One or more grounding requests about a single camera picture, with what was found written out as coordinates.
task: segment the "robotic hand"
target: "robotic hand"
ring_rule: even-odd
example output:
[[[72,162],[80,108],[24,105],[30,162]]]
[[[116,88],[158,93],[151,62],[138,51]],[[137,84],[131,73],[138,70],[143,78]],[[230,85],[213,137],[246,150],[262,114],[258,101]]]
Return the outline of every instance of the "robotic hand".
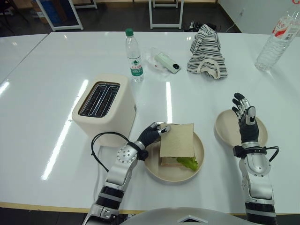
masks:
[[[266,158],[268,148],[262,148],[258,143],[259,130],[255,118],[255,107],[251,106],[240,93],[235,93],[234,97],[232,102],[237,108],[233,107],[232,110],[239,120],[241,146],[235,146],[233,153],[234,156],[240,158],[239,167],[243,176],[242,189],[246,202],[247,220],[275,225],[277,222],[269,172],[270,161],[277,152],[270,160]]]
[[[115,164],[108,171],[106,182],[98,195],[98,199],[92,204],[82,225],[94,222],[98,225],[110,224],[117,219],[120,203],[137,160],[144,161],[148,157],[146,147],[163,133],[171,130],[170,126],[160,129],[162,123],[152,123],[141,133],[136,142],[128,142],[125,147],[118,151]]]

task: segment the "striped cloth bag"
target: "striped cloth bag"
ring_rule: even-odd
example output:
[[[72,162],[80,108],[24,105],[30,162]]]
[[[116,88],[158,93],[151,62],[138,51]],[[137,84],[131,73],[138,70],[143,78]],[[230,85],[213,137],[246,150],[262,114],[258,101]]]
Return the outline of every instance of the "striped cloth bag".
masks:
[[[224,58],[220,52],[221,44],[217,33],[206,24],[203,25],[191,46],[192,57],[187,63],[191,73],[207,72],[215,79],[228,76]]]

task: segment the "sandwich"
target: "sandwich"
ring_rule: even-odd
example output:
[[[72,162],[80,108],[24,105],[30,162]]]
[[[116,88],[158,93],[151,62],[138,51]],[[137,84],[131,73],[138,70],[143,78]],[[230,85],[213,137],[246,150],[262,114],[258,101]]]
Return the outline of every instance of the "sandwich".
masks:
[[[196,171],[198,163],[194,150],[194,124],[161,124],[161,128],[170,126],[171,130],[161,136],[161,165],[185,166]]]

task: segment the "beige plate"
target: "beige plate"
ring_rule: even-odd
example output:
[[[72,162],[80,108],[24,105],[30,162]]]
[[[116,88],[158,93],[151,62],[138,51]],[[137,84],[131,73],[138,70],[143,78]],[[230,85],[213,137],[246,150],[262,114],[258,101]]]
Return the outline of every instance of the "beige plate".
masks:
[[[259,128],[258,142],[265,146],[268,140],[268,132],[264,124],[256,117]],[[241,145],[238,119],[232,110],[226,110],[217,117],[215,130],[219,137],[230,146]]]
[[[168,182],[182,182],[195,176],[203,163],[204,148],[199,137],[194,133],[194,150],[196,161],[198,162],[198,169],[194,172],[191,169],[178,165],[161,165],[161,158],[159,157],[160,142],[153,143],[147,147],[149,157],[145,160],[145,164],[150,173],[155,177]]]

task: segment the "water bottle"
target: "water bottle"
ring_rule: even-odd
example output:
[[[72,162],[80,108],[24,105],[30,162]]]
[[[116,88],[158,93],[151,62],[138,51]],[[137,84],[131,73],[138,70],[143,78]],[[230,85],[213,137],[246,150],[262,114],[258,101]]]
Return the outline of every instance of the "water bottle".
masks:
[[[256,68],[260,70],[272,68],[300,30],[300,1],[292,1],[294,5],[279,19],[267,43],[257,57]]]
[[[133,30],[128,28],[126,33],[126,53],[130,64],[130,71],[135,82],[140,82],[144,79],[141,52],[136,38],[133,36]]]

